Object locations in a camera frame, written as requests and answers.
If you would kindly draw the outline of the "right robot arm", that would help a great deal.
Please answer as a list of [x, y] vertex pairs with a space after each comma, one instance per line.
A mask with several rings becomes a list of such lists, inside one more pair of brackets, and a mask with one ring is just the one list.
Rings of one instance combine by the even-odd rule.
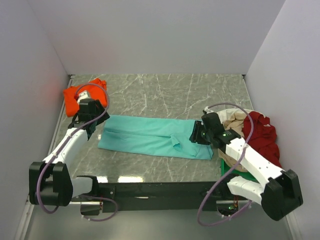
[[216, 112], [204, 114], [194, 123], [190, 136], [192, 143], [212, 145], [234, 158], [256, 181], [235, 176], [219, 187], [222, 198], [230, 200], [237, 195], [262, 206], [274, 221], [279, 221], [303, 203], [298, 175], [274, 165], [232, 129], [226, 130]]

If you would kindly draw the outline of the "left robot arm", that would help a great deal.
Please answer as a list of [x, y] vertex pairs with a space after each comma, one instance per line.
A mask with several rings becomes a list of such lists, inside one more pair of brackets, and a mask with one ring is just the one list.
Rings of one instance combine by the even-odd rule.
[[71, 178], [69, 167], [96, 127], [110, 118], [99, 100], [83, 99], [65, 136], [43, 161], [29, 167], [29, 201], [33, 205], [67, 206], [72, 198], [83, 195], [88, 201], [100, 195], [97, 177]]

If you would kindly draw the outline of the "teal t-shirt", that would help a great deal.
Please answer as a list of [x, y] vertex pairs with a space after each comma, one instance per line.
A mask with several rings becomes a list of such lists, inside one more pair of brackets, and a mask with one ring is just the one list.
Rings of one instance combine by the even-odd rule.
[[192, 143], [195, 120], [111, 115], [98, 148], [159, 157], [211, 160], [209, 145]]

